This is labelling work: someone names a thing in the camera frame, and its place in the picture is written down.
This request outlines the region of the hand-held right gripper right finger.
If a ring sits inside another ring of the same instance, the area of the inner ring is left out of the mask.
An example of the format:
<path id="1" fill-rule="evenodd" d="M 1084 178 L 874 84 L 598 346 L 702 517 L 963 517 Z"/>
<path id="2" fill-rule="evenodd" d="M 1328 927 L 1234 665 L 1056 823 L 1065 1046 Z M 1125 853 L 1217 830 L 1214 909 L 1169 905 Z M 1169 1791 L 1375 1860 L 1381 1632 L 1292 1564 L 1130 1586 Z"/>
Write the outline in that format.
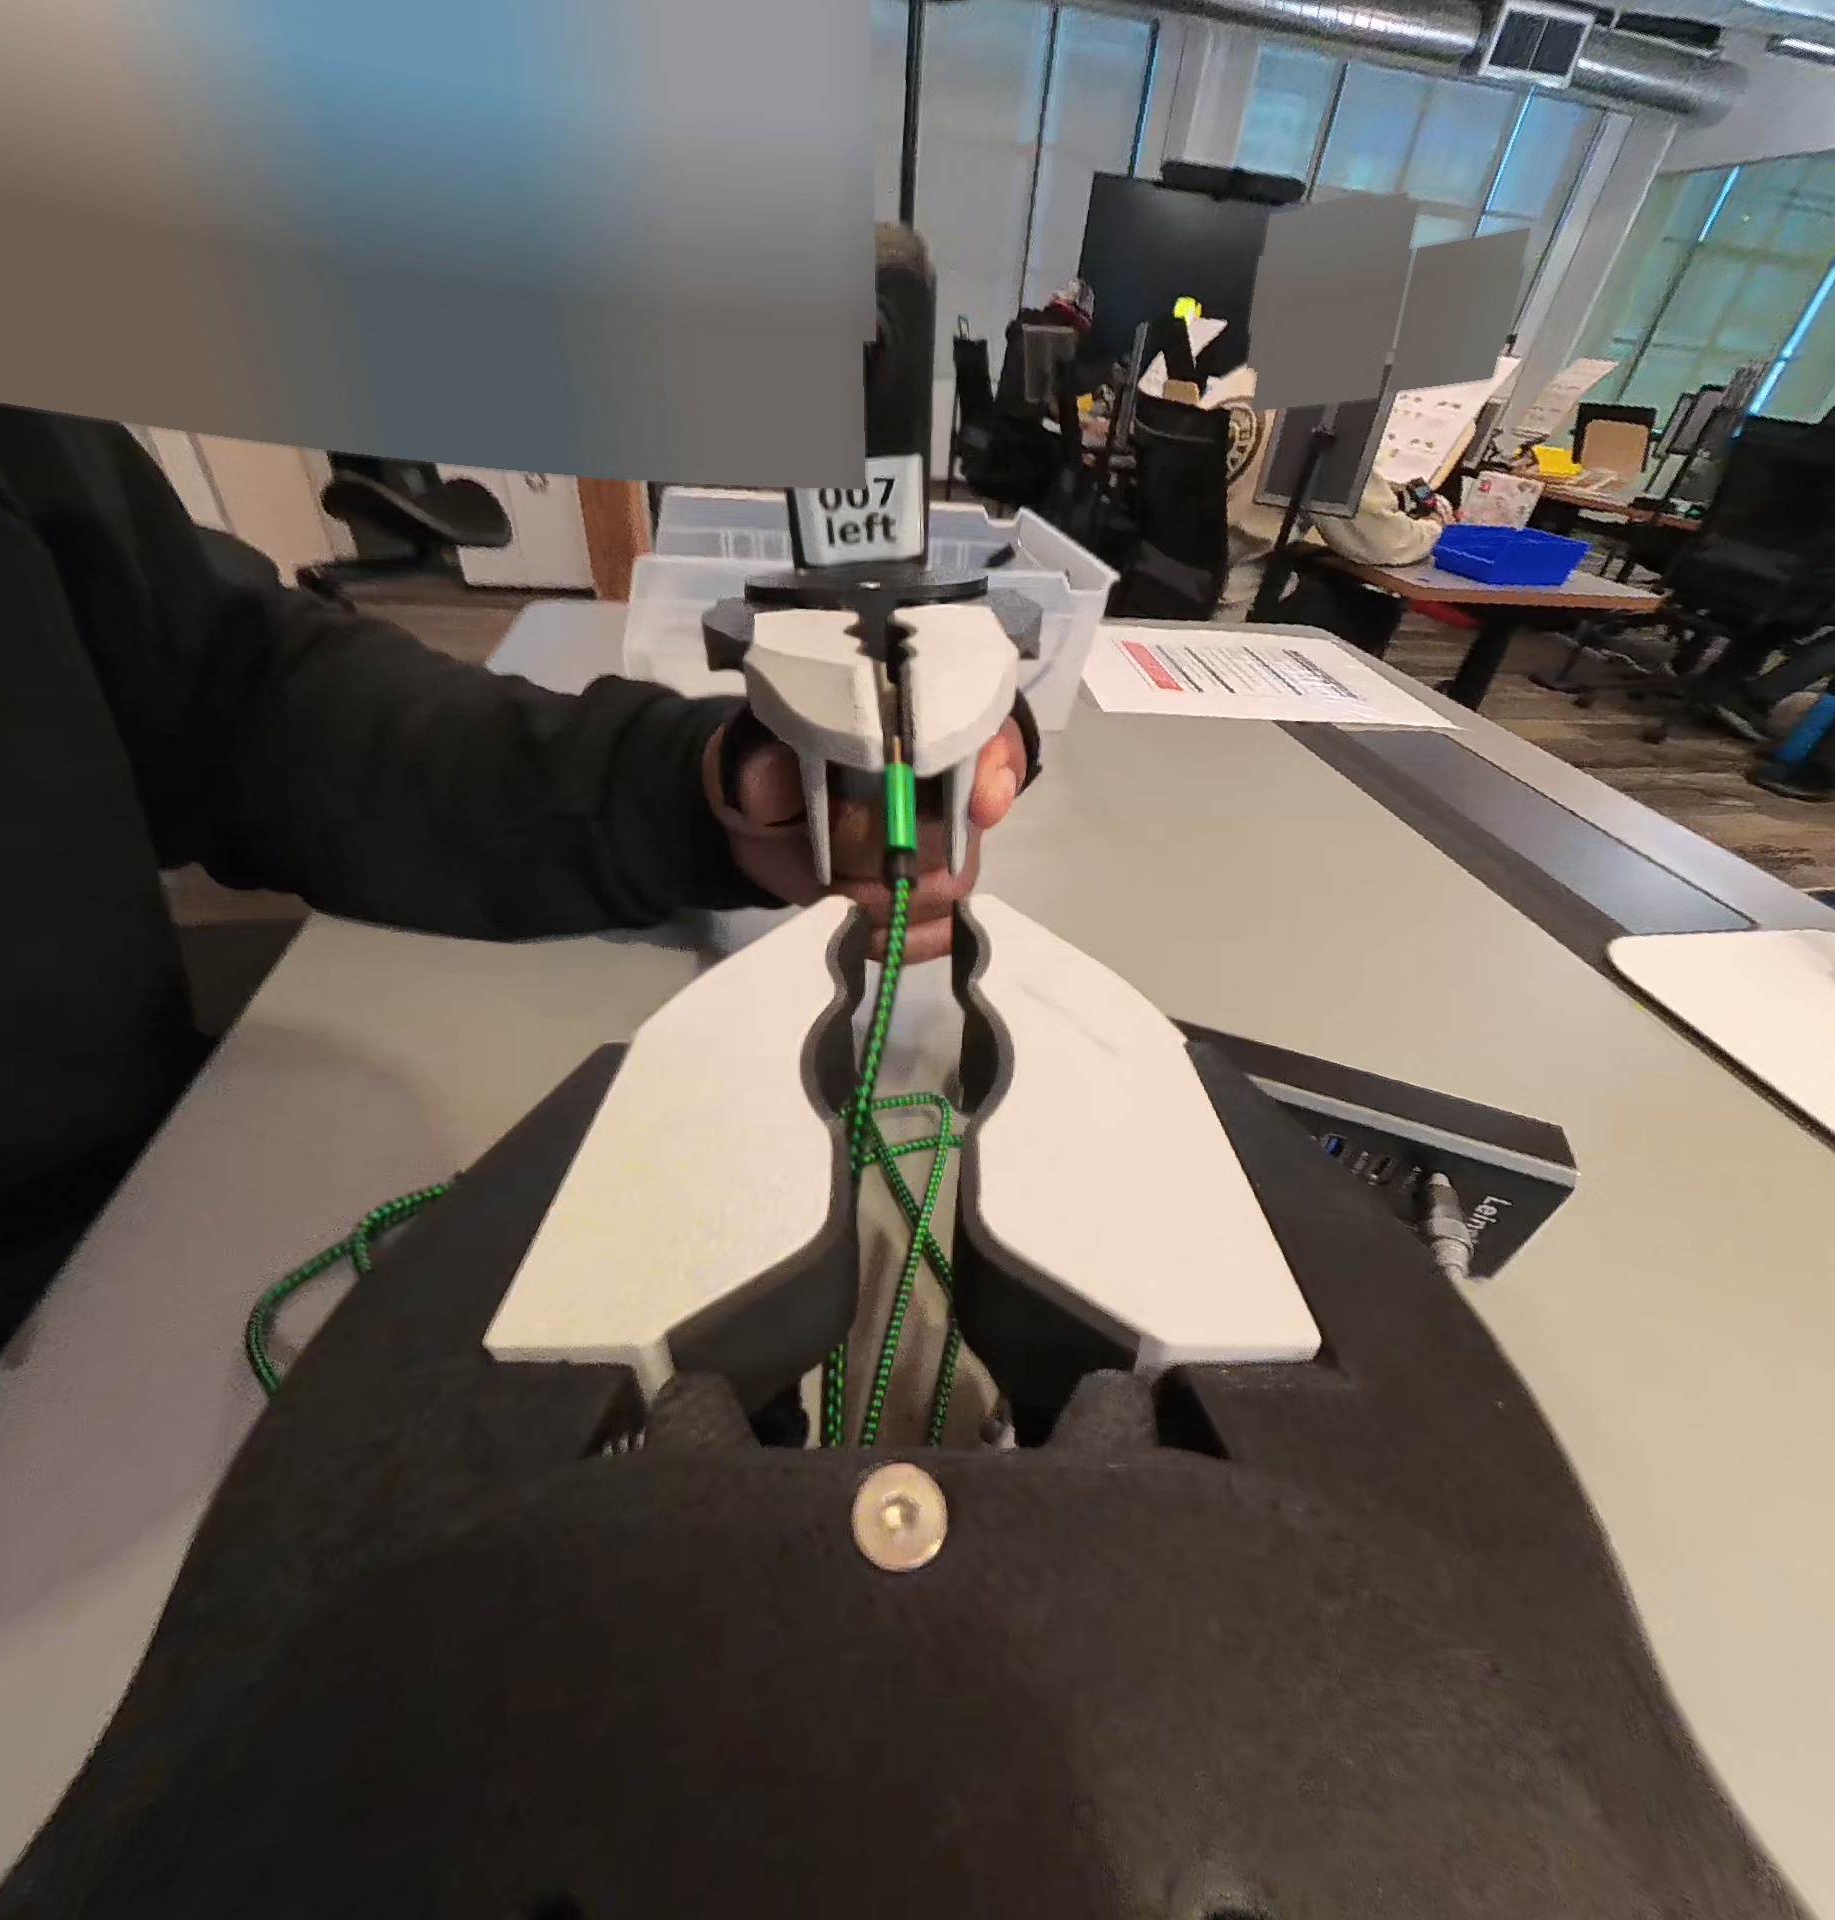
<path id="1" fill-rule="evenodd" d="M 950 1309 L 1011 1408 L 1093 1371 L 1305 1364 L 1314 1312 L 1183 1033 L 1011 905 L 959 909 Z"/>

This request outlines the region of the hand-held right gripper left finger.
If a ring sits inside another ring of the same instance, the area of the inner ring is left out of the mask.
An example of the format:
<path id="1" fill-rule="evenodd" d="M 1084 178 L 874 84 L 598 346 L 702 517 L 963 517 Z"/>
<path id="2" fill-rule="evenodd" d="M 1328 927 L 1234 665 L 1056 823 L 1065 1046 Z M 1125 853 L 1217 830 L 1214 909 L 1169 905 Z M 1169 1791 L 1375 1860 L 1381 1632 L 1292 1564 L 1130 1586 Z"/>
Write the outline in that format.
<path id="1" fill-rule="evenodd" d="M 827 897 L 702 972 L 616 1076 L 485 1332 L 509 1364 L 672 1376 L 754 1413 L 818 1369 L 860 1300 L 857 1004 L 870 925 Z"/>

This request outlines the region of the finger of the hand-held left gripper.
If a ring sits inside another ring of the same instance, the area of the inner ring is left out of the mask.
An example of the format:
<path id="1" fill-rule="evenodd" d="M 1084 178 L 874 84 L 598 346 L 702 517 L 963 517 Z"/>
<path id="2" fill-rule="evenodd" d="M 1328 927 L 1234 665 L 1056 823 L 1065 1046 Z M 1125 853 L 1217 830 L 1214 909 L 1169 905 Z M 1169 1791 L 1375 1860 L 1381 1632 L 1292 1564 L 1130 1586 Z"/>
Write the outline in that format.
<path id="1" fill-rule="evenodd" d="M 883 796 L 883 670 L 846 611 L 754 611 L 740 656 L 743 697 L 799 762 L 810 850 L 818 888 L 834 888 L 834 774 L 857 777 L 863 798 Z"/>
<path id="2" fill-rule="evenodd" d="M 989 608 L 904 608 L 890 626 L 904 762 L 918 782 L 937 782 L 948 873 L 962 873 L 977 757 L 1011 715 L 1021 656 Z"/>

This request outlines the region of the clear plastic bin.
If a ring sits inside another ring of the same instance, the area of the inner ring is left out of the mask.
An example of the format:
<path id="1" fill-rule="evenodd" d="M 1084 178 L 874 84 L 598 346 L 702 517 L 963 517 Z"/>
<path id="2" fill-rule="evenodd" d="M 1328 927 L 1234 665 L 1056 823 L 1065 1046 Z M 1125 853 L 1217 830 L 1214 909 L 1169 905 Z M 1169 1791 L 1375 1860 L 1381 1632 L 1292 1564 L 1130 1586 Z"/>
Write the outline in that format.
<path id="1" fill-rule="evenodd" d="M 1038 732 L 1064 732 L 1116 574 L 1037 511 L 997 517 L 942 503 L 926 511 L 926 535 L 934 569 L 989 574 L 997 589 L 1038 608 L 1038 652 L 1021 660 L 1021 691 Z M 656 547 L 633 567 L 621 675 L 688 697 L 734 691 L 730 670 L 707 669 L 705 613 L 777 569 L 787 569 L 783 490 L 665 488 Z"/>

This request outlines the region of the black USB hub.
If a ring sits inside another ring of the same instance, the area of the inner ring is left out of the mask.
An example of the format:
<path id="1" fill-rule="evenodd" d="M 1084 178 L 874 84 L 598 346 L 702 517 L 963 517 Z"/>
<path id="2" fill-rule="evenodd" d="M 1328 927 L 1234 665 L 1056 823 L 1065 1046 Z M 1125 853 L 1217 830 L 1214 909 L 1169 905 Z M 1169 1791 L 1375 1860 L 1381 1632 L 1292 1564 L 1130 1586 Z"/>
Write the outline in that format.
<path id="1" fill-rule="evenodd" d="M 1180 1036 L 1250 1076 L 1318 1147 L 1433 1245 L 1488 1284 L 1573 1196 L 1564 1128 L 1202 1023 Z"/>

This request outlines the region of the person's left forearm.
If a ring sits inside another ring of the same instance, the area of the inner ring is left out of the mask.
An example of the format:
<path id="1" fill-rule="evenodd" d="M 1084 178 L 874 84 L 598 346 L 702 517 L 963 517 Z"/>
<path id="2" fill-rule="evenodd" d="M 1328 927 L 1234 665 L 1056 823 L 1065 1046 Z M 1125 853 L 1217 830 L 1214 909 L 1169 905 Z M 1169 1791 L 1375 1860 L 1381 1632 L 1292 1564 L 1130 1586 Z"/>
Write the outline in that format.
<path id="1" fill-rule="evenodd" d="M 211 594 L 126 669 L 168 863 L 318 910 L 529 941 L 777 905 L 707 789 L 730 701 L 557 696 L 309 594 Z"/>

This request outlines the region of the person's left hand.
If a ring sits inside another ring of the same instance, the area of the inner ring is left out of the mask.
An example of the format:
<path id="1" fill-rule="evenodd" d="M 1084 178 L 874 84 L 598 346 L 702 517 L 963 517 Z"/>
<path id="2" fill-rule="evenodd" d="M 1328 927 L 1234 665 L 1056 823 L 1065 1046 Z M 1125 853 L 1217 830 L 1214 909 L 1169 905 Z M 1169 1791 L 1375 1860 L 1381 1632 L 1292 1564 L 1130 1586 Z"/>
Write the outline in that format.
<path id="1" fill-rule="evenodd" d="M 870 922 L 870 959 L 887 952 L 890 883 L 883 879 L 881 786 L 830 789 L 830 879 L 817 879 L 799 759 L 775 741 L 743 704 L 712 735 L 705 782 L 734 867 L 761 897 L 810 909 L 827 896 L 857 902 Z M 950 872 L 950 814 L 944 780 L 915 786 L 918 867 L 908 897 L 904 961 L 948 959 L 953 905 L 977 880 L 977 840 L 994 830 L 1038 774 L 1038 729 L 1020 697 L 1003 729 L 977 750 L 969 793 L 969 850 Z"/>

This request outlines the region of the black stand pole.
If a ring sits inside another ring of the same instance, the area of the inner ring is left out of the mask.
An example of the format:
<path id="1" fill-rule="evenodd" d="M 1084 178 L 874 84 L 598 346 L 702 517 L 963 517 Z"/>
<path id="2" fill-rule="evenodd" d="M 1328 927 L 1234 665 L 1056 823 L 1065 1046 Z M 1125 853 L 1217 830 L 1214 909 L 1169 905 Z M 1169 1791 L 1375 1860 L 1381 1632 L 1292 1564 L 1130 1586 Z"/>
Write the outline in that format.
<path id="1" fill-rule="evenodd" d="M 915 517 L 930 506 L 934 269 L 915 228 L 926 7 L 904 5 L 896 218 L 874 228 L 874 340 L 863 348 L 863 454 L 896 477 Z"/>

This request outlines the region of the paper sheet red label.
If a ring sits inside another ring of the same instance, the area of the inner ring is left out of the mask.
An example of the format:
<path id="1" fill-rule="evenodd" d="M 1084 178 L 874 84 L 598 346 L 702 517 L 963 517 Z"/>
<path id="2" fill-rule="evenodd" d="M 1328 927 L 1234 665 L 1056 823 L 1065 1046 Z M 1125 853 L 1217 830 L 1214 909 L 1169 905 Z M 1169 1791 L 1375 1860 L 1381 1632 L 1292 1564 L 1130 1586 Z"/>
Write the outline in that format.
<path id="1" fill-rule="evenodd" d="M 1084 687 L 1115 715 L 1460 732 L 1409 681 L 1328 635 L 1104 624 Z"/>

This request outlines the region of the white cabinet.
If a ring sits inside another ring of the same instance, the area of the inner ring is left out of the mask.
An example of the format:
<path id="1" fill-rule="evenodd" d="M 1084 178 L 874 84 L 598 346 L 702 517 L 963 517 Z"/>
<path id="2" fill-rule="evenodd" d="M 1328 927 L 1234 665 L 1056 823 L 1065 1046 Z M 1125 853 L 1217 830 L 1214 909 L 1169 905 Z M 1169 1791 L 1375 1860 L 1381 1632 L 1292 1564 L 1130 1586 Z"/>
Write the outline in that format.
<path id="1" fill-rule="evenodd" d="M 512 521 L 509 547 L 458 551 L 458 567 L 467 587 L 519 594 L 591 594 L 591 558 L 576 477 L 454 466 L 441 466 L 441 473 L 445 481 L 462 477 L 492 490 L 503 517 Z"/>

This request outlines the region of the black monitor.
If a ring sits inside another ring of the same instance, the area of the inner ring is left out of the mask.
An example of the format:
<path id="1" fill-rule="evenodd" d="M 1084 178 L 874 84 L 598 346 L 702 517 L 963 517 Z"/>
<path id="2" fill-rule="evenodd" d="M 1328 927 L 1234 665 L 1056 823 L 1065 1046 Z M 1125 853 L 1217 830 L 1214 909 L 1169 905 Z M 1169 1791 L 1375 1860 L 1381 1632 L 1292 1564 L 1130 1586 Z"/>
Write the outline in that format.
<path id="1" fill-rule="evenodd" d="M 1077 364 L 1108 377 L 1146 324 L 1145 355 L 1161 346 L 1178 300 L 1197 301 L 1223 332 L 1193 348 L 1202 373 L 1250 359 L 1257 269 L 1272 209 L 1302 201 L 1302 183 L 1250 169 L 1183 165 L 1161 181 L 1097 174 L 1077 279 L 1093 294 L 1093 324 Z"/>

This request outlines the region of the wooden table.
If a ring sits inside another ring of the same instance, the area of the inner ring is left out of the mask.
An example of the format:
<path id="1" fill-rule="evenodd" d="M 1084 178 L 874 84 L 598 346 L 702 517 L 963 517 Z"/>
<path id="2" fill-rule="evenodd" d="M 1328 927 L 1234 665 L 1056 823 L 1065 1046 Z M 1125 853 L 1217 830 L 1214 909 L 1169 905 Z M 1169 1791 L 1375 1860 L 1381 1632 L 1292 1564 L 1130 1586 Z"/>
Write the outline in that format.
<path id="1" fill-rule="evenodd" d="M 1397 602 L 1405 602 L 1405 611 L 1451 608 L 1472 613 L 1475 638 L 1469 642 L 1454 675 L 1444 686 L 1439 686 L 1439 691 L 1466 713 L 1484 708 L 1493 681 L 1501 677 L 1501 669 L 1507 665 L 1507 652 L 1529 613 L 1647 618 L 1666 602 L 1666 594 L 1610 584 L 1602 576 L 1573 576 L 1566 584 L 1542 584 L 1542 587 L 1513 587 L 1513 584 L 1472 584 L 1439 567 L 1409 567 L 1409 569 L 1366 567 L 1334 556 L 1328 549 L 1292 549 L 1292 556 L 1305 569 L 1321 569 L 1338 580 L 1352 580 L 1384 598 L 1395 598 Z"/>

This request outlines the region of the blue bin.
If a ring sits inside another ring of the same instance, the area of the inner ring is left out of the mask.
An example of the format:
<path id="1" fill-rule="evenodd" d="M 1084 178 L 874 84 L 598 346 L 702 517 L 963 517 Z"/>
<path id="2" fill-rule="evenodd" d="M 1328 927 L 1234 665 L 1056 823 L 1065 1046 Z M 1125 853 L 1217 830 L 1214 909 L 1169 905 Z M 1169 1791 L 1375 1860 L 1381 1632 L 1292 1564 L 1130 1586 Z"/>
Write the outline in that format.
<path id="1" fill-rule="evenodd" d="M 1448 521 L 1433 549 L 1433 569 L 1486 589 L 1556 589 L 1591 543 L 1533 525 Z"/>

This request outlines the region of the person's torso black jacket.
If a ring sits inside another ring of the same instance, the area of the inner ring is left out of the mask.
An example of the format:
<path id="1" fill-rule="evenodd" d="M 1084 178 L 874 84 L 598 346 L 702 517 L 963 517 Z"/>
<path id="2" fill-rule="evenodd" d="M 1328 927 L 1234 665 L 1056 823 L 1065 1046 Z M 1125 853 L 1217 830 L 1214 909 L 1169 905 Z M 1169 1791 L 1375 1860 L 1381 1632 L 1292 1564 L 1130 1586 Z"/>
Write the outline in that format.
<path id="1" fill-rule="evenodd" d="M 132 431 L 0 403 L 0 1350 L 205 1052 L 159 880 L 223 735 L 188 691 L 309 613 Z"/>

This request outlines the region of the silver ventilation duct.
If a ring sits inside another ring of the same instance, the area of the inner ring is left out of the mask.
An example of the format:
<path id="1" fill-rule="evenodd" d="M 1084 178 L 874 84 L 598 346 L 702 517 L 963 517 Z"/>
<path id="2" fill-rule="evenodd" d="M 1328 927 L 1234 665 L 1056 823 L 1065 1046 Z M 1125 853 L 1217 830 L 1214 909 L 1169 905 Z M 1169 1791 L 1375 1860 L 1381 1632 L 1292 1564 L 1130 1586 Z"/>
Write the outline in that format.
<path id="1" fill-rule="evenodd" d="M 1536 69 L 1486 73 L 1504 38 L 1504 15 L 1533 5 L 1161 5 L 1169 15 L 1244 28 L 1352 57 L 1381 57 L 1460 77 L 1540 84 L 1618 113 L 1654 113 L 1696 127 L 1726 118 L 1745 93 L 1745 69 L 1717 50 L 1681 49 L 1670 38 L 1618 32 L 1583 5 L 1542 5 L 1576 15 L 1576 46 L 1546 75 Z"/>

